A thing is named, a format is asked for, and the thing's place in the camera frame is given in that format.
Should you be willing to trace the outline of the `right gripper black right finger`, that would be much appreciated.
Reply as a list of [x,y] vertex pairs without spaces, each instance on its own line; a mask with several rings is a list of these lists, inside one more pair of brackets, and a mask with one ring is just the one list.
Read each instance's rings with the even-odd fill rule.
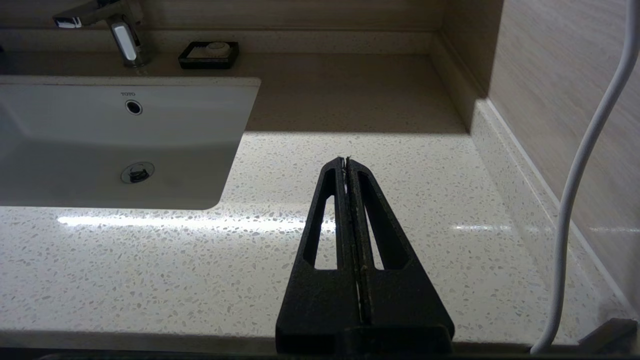
[[450,354],[454,323],[368,167],[348,159],[349,206],[358,254],[362,354]]

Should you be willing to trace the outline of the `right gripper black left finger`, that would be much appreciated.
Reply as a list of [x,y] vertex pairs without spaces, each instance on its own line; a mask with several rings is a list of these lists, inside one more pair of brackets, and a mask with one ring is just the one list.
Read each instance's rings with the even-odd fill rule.
[[[332,159],[318,176],[276,321],[279,354],[337,354],[343,332],[361,323],[345,162],[342,157]],[[328,198],[333,198],[336,269],[317,269]]]

